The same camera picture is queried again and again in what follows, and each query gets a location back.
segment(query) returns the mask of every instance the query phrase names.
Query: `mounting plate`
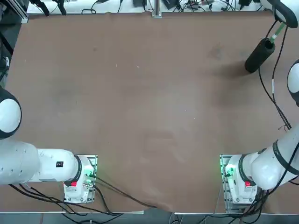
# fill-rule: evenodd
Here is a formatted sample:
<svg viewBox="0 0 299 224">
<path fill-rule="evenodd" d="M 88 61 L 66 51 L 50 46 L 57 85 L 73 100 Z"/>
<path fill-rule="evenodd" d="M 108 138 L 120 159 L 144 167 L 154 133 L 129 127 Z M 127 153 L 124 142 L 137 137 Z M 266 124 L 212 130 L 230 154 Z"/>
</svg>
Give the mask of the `mounting plate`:
<svg viewBox="0 0 299 224">
<path fill-rule="evenodd" d="M 220 169 L 222 177 L 222 185 L 224 192 L 225 209 L 228 214 L 242 214 L 244 209 L 248 207 L 248 204 L 235 204 L 233 203 L 227 178 L 225 175 L 225 167 L 228 164 L 233 154 L 221 154 L 220 155 Z"/>
</svg>

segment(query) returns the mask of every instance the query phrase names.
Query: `brown table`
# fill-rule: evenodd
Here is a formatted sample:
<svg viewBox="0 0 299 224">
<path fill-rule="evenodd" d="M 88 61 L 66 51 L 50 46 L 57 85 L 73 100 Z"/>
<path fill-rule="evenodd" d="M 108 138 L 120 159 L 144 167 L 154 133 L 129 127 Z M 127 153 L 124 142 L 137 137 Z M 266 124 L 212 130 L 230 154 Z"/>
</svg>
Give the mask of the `brown table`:
<svg viewBox="0 0 299 224">
<path fill-rule="evenodd" d="M 7 84 L 23 109 L 14 138 L 97 154 L 102 178 L 161 209 L 213 212 L 219 155 L 255 152 L 284 134 L 258 75 L 243 68 L 272 23 L 270 13 L 32 18 L 21 28 Z M 292 124 L 298 108 L 286 76 L 298 32 L 289 31 L 275 79 Z M 277 53 L 262 67 L 267 88 Z M 61 183 L 36 185 L 62 198 Z M 103 191 L 111 210 L 145 209 Z M 1 211 L 60 211 L 6 186 L 0 192 Z M 298 187 L 286 184 L 265 212 L 298 214 L 298 197 Z M 90 206 L 103 210 L 99 198 Z"/>
</svg>

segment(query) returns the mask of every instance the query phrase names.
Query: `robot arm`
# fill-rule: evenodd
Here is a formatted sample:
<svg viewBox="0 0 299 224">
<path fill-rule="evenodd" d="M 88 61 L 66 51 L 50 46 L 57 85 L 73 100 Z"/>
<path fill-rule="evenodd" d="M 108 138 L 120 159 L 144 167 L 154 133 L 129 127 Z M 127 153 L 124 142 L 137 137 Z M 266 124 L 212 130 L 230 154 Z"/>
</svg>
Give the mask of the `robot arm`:
<svg viewBox="0 0 299 224">
<path fill-rule="evenodd" d="M 26 182 L 64 182 L 65 200 L 88 203 L 94 200 L 96 164 L 87 156 L 63 149 L 37 149 L 11 140 L 22 118 L 18 100 L 0 87 L 0 185 Z"/>
<path fill-rule="evenodd" d="M 296 104 L 299 105 L 299 60 L 291 67 L 287 87 Z M 271 146 L 252 154 L 234 155 L 225 167 L 233 203 L 252 203 L 257 187 L 269 190 L 276 187 L 282 178 L 291 156 L 299 142 L 299 125 L 275 141 Z M 299 176 L 299 153 L 292 160 L 291 167 L 280 185 Z"/>
<path fill-rule="evenodd" d="M 290 28 L 299 24 L 299 1 L 297 0 L 261 0 L 264 8 L 273 11 L 276 20 Z"/>
</svg>

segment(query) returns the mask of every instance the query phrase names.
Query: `black foam grip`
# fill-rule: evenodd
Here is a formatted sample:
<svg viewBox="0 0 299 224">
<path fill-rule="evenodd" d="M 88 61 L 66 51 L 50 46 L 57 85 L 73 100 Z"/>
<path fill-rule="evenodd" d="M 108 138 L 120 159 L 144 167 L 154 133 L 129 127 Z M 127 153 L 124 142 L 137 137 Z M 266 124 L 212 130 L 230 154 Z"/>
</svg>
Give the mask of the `black foam grip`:
<svg viewBox="0 0 299 224">
<path fill-rule="evenodd" d="M 256 72 L 258 68 L 273 54 L 275 44 L 270 42 L 269 38 L 260 41 L 249 58 L 245 62 L 245 69 L 250 72 Z"/>
</svg>

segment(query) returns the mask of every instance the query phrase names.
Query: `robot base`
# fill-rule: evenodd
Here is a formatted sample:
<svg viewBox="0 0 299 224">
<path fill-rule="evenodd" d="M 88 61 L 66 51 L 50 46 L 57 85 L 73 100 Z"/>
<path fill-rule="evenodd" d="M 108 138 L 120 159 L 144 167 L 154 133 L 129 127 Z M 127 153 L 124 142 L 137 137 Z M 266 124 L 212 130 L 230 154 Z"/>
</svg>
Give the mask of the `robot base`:
<svg viewBox="0 0 299 224">
<path fill-rule="evenodd" d="M 77 182 L 72 182 L 71 186 L 64 184 L 64 200 L 70 203 L 91 203 L 94 202 L 95 178 L 90 174 L 97 174 L 97 155 L 77 155 L 81 160 L 82 171 Z"/>
<path fill-rule="evenodd" d="M 239 173 L 241 155 L 220 155 L 220 166 L 226 211 L 229 214 L 242 213 L 256 197 L 257 186 L 247 186 Z"/>
</svg>

